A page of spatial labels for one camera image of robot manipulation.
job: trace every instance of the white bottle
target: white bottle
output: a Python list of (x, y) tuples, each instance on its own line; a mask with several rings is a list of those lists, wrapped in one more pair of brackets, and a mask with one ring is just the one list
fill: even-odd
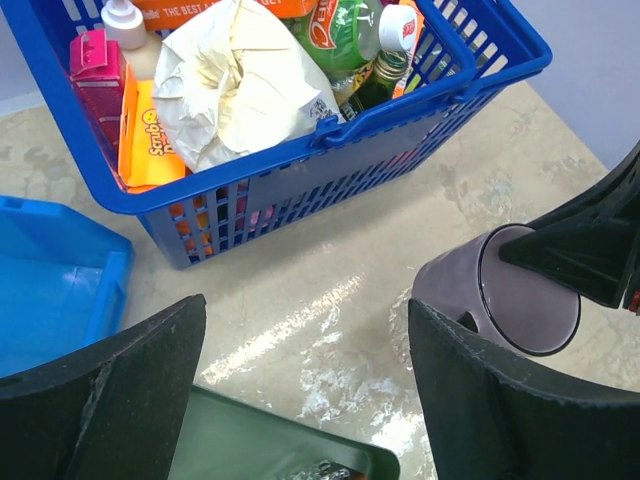
[(162, 39), (144, 27), (142, 12), (130, 0), (107, 0), (100, 12), (107, 38), (115, 40), (137, 80), (153, 80)]

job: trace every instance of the tabletop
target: tabletop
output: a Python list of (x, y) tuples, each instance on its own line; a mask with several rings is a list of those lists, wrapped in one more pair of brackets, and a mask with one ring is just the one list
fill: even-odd
[[(408, 354), (418, 269), (483, 231), (535, 218), (606, 173), (521, 83), (412, 174), (175, 271), (136, 218), (93, 201), (46, 108), (0, 119), (0, 172), (3, 194), (68, 204), (133, 242), (124, 327), (204, 293), (197, 384), (387, 447), (403, 479), (436, 478)], [(583, 300), (571, 345), (536, 361), (640, 391), (640, 328), (629, 313)]]

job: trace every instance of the pink box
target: pink box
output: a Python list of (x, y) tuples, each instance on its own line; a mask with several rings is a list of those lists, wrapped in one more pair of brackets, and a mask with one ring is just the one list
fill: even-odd
[(71, 81), (118, 151), (126, 61), (104, 30), (91, 30), (71, 42)]

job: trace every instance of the blue plastic bin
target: blue plastic bin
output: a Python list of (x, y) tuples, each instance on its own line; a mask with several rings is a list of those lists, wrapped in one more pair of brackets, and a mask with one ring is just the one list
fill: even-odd
[[(327, 119), (312, 135), (131, 195), (68, 80), (69, 42), (101, 26), (101, 1), (0, 0), (93, 197), (108, 210), (137, 215), (175, 268), (412, 171), (502, 88), (551, 61), (549, 47), (507, 0), (417, 3), (427, 21), (410, 83), (421, 88), (347, 124)], [(474, 56), (483, 54), (478, 68)]]
[(0, 196), (0, 377), (114, 334), (129, 240), (63, 205)]

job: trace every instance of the white plastic bag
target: white plastic bag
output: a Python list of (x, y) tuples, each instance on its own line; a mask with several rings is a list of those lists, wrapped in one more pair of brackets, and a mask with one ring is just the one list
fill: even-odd
[(222, 0), (164, 41), (158, 118), (192, 171), (291, 140), (340, 117), (327, 77), (255, 0)]

